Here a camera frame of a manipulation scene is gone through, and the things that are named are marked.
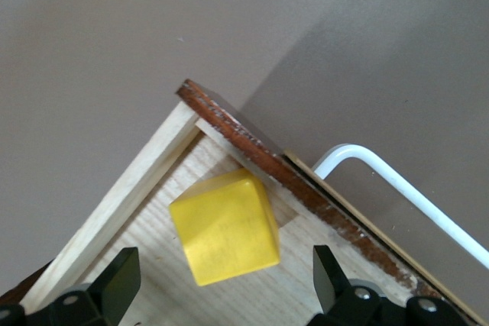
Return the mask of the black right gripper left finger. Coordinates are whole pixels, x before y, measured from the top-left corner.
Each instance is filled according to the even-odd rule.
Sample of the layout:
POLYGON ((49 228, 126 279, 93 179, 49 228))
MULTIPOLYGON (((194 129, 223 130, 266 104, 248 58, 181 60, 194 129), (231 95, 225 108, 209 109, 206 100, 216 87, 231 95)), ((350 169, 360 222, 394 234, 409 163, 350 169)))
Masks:
POLYGON ((119 251, 90 284, 64 292, 39 311, 21 305, 1 307, 2 325, 118 325, 141 287, 136 247, 119 251))

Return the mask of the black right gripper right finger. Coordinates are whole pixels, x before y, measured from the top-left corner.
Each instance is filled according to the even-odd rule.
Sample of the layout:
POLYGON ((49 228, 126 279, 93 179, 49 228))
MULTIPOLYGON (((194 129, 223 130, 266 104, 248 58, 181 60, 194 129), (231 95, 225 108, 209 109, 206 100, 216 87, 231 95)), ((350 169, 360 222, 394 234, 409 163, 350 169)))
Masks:
POLYGON ((322 312, 310 325, 466 325, 449 303, 413 296, 405 306, 393 303, 371 282, 351 283, 326 245, 313 247, 313 285, 322 312))

